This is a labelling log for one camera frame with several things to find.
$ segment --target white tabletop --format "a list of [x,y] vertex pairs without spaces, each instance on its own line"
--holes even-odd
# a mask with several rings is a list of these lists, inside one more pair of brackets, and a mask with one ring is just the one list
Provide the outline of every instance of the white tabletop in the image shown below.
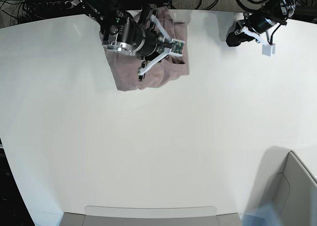
[[119,92],[84,15],[0,30],[0,137],[33,220],[86,206],[256,209],[289,149],[317,144],[317,26],[289,20],[276,55],[227,47],[234,15],[188,22],[189,76]]

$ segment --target white table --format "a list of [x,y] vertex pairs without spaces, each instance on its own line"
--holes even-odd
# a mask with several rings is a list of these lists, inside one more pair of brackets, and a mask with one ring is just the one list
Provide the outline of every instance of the white table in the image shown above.
[[126,93],[88,17],[0,30],[0,137],[37,225],[89,205],[249,212],[289,149],[316,146],[316,25],[290,20],[267,57],[226,46],[232,13],[173,13],[190,75]]

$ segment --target pink cloth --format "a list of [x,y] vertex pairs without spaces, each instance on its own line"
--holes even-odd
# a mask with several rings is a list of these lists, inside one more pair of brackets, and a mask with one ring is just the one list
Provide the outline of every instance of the pink cloth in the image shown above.
[[[171,36],[179,40],[187,41],[187,25],[185,23],[174,22],[167,7],[160,7],[158,20]],[[117,89],[120,91],[131,91],[145,89],[147,87],[158,88],[168,81],[176,80],[180,76],[189,74],[187,43],[184,45],[183,57],[167,56],[160,63],[157,63],[145,75],[145,79],[140,82],[138,68],[142,61],[135,56],[125,56],[105,50],[106,58],[111,67]]]

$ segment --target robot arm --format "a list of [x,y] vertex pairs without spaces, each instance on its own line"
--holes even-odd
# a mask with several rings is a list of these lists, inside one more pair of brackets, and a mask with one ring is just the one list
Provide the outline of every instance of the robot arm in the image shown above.
[[142,60],[138,71],[140,81],[167,55],[182,56],[184,42],[170,38],[156,18],[156,11],[149,5],[143,6],[136,22],[116,0],[75,0],[73,3],[81,5],[86,15],[100,24],[105,49]]
[[[286,25],[286,20],[294,14],[294,1],[247,0],[253,4],[262,4],[262,7],[258,10],[247,8],[240,0],[236,1],[246,12],[244,13],[244,20],[239,20],[236,23],[235,31],[228,35],[226,40],[228,46],[236,47],[242,42],[256,40],[258,43],[263,44],[264,55],[271,56],[274,54],[273,34],[281,25]],[[267,31],[276,24],[279,25],[270,37]],[[261,37],[263,33],[266,33],[266,39]]]

